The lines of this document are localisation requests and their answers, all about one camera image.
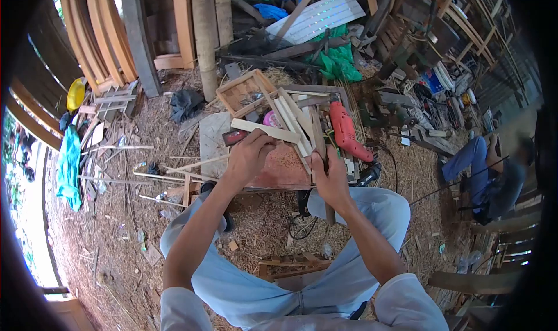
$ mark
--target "dirt floor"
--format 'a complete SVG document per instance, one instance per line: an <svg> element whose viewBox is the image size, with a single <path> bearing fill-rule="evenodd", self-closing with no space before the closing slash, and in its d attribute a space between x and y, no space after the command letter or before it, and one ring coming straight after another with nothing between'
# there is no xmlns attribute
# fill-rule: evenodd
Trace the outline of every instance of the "dirt floor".
<svg viewBox="0 0 558 331"><path fill-rule="evenodd" d="M167 70L160 74L164 91L184 88L201 89L199 73L188 70ZM175 159L188 137L179 134L180 126L169 120L170 96L149 100L139 99L138 113L132 119L117 118L109 126L106 137L111 137L126 123L126 134L140 138L135 145L153 145L153 150L128 150L119 153L108 163L108 153L96 163L105 169L104 177L144 180L133 175L140 162L175 165ZM220 103L209 108L211 112L224 111ZM436 190L436 153L416 145L403 146L396 137L385 139L380 132L376 138L384 140L397 164L398 191L409 202ZM456 143L463 145L464 133L458 133ZM196 133L186 148L186 156L199 155L199 137ZM380 151L383 164L378 187L396 189L396 172L391 157ZM49 234L52 238L56 263L63 282L82 302L88 316L98 330L158 330L160 294L162 293L162 267L164 259L151 266L136 240L136 229L143 230L149 244L158 249L160 236L169 220L160 215L162 210L176 208L160 204L138 195L156 196L169 187L181 184L154 182L154 185L129 187L130 203L125 201L125 186L110 184L104 194L91 204L84 204L74 213L66 201L55 196L55 159L46 176L46 209ZM145 172L145 167L138 172ZM454 303L455 296L426 285L434 271L455 271L455 262L466 255L470 247L469 228L465 224L451 225L445 216L452 212L451 194L437 193L412 207L411 223L400 251L408 271L415 273L426 291L442 309ZM219 252L240 269L256 273L257 262L270 255L282 256L302 251L321 253L325 243L337 255L350 238L349 231L340 224L329 227L318 219L310 235L287 246L289 221L297 211L294 192L261 193L237 197L231 206L236 229L218 241ZM239 249L230 251L228 243L234 240ZM443 253L440 246L445 245ZM208 307L216 330L232 330L222 317ZM366 318L374 318L372 311Z"/></svg>

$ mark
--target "white shirt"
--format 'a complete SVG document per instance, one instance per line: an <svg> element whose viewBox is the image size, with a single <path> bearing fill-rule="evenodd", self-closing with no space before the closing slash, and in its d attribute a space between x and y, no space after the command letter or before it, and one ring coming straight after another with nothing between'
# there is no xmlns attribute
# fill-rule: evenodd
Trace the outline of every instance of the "white shirt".
<svg viewBox="0 0 558 331"><path fill-rule="evenodd" d="M411 273L385 283L374 306L379 321L353 321L330 314L293 315L264 321L251 331L448 330L442 312ZM213 327L198 296L183 287L170 287L161 294L161 330L212 331Z"/></svg>

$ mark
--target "teal cloth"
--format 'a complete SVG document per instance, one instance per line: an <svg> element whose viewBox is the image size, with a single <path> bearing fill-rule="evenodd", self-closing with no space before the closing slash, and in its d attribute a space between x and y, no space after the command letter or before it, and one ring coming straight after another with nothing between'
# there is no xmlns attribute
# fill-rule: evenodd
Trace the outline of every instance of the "teal cloth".
<svg viewBox="0 0 558 331"><path fill-rule="evenodd" d="M79 159L81 148L78 132L74 125L68 126L64 132L62 146L56 162L56 196L66 198L73 211L78 212L81 207L79 194Z"/></svg>
<svg viewBox="0 0 558 331"><path fill-rule="evenodd" d="M346 24L331 28L329 36L335 38L345 34L347 34ZM319 42L324 39L324 37L325 34L322 33L309 42ZM307 56L305 61L310 62L312 57L313 55ZM342 80L345 78L348 82L358 82L362 80L362 74L354 68L353 63L353 52L351 51L350 43L338 48L329 49L327 55L325 55L324 51L321 51L316 62L314 62L315 65L321 67L320 72L322 72L327 79Z"/></svg>

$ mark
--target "wooden box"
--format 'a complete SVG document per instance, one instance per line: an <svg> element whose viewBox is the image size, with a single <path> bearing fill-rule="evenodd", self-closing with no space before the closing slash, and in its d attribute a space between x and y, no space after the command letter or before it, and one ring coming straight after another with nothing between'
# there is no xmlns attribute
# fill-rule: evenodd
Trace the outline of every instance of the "wooden box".
<svg viewBox="0 0 558 331"><path fill-rule="evenodd" d="M244 117L266 101L265 96L252 101L254 94L262 93L262 90L255 78L260 80L260 83L263 85L263 89L270 96L277 92L277 89L259 69L252 70L240 78L234 79L223 85L215 91L217 97L221 100L225 107L227 107L227 110L234 118Z"/></svg>

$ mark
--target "blue jeans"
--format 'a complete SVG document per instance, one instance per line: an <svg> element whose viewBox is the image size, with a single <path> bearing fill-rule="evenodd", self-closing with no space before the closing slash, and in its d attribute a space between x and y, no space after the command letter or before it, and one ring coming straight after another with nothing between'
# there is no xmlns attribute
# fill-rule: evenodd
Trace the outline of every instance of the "blue jeans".
<svg viewBox="0 0 558 331"><path fill-rule="evenodd" d="M478 136L470 140L457 154L442 167L443 177L446 181L452 181L458 174L471 165L471 202L480 205L485 199L485 190L488 185L488 168L486 163L487 143L484 138Z"/></svg>
<svg viewBox="0 0 558 331"><path fill-rule="evenodd" d="M161 236L161 251L166 257L178 234L200 208L209 193L204 193L175 218ZM382 188L350 188L359 210L399 251L410 219L407 200ZM325 203L314 189L308 200L311 215L325 219ZM338 223L345 220L335 214ZM321 278L302 291L292 292L241 271L221 257L210 245L205 258L192 276L194 292L231 325L249 329L262 321L285 315L330 314L350 317L362 302L370 300L378 281L366 268L357 244L351 238Z"/></svg>

